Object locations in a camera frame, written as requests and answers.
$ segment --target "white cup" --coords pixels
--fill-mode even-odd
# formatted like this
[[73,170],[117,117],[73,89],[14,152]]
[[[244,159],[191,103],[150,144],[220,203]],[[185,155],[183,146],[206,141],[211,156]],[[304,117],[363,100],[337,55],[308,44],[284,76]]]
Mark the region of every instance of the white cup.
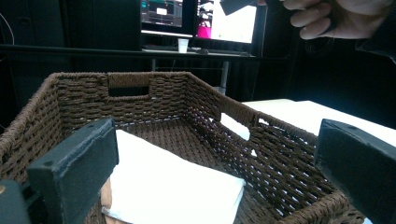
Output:
[[178,52],[187,53],[187,46],[189,45],[189,39],[178,39]]

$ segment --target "dark background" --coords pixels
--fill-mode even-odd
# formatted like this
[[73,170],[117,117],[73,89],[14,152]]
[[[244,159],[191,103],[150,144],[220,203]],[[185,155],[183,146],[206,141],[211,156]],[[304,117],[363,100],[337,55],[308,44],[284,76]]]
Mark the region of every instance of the dark background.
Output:
[[[105,0],[7,0],[0,1],[0,13],[12,27],[18,45],[134,50],[139,49],[141,43],[176,43],[172,38],[151,36],[132,41],[132,36],[139,36],[135,33],[140,25],[134,13],[136,6],[139,6],[137,1],[123,0],[114,0],[111,4]],[[389,58],[357,51],[354,40],[340,39],[333,42],[326,54],[310,55],[305,50],[306,41],[298,36],[298,29],[291,27],[290,13],[286,9],[281,5],[270,6],[267,13],[266,8],[260,9],[262,17],[258,20],[262,24],[258,23],[255,38],[260,37],[265,28],[262,52],[259,52],[262,61],[258,64],[233,63],[227,95],[238,101],[310,100],[396,129],[396,65]],[[9,30],[3,21],[1,31],[0,43],[11,44]],[[256,40],[250,50],[260,49],[258,42]],[[222,42],[196,40],[193,43],[206,48],[246,48]],[[3,60],[0,62],[0,125],[4,127],[15,119],[51,73],[149,70],[148,60],[124,58],[13,54],[0,55],[0,59]],[[220,67],[219,62],[180,61],[176,64]],[[192,72],[216,85],[220,71],[208,71]],[[247,90],[252,82],[254,90]]]

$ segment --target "monitor screen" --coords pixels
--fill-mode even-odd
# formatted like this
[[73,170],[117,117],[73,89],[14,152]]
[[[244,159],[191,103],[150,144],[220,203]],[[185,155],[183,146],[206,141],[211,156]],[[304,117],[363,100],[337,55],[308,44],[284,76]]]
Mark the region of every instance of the monitor screen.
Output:
[[195,1],[141,0],[143,34],[192,37]]
[[246,6],[226,16],[219,0],[198,0],[196,37],[251,43],[256,7]]

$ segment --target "woven texture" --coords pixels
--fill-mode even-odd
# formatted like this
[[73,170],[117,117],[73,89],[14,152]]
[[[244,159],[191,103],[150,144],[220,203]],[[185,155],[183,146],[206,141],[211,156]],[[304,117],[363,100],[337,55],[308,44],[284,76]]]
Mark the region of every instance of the woven texture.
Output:
[[[108,94],[145,86],[147,95]],[[222,112],[248,127],[248,141],[220,123]],[[1,178],[25,181],[31,161],[108,117],[185,160],[244,178],[235,223],[363,222],[314,167],[313,134],[239,104],[190,73],[51,75],[0,137]],[[105,222],[99,203],[85,222]]]

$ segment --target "finger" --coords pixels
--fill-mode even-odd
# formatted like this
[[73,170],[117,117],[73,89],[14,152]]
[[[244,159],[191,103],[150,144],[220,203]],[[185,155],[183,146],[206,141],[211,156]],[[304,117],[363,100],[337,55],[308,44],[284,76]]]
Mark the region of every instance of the finger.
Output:
[[258,6],[265,6],[265,5],[267,5],[267,3],[265,2],[265,0],[257,0],[257,5]]
[[332,8],[328,3],[321,3],[304,11],[294,13],[290,22],[295,27],[303,27],[314,21],[320,20],[330,14]]
[[322,18],[318,21],[312,22],[300,31],[300,37],[302,39],[317,38],[329,28],[330,24],[331,21],[329,18]]
[[288,10],[305,9],[318,4],[321,0],[285,0],[283,6]]

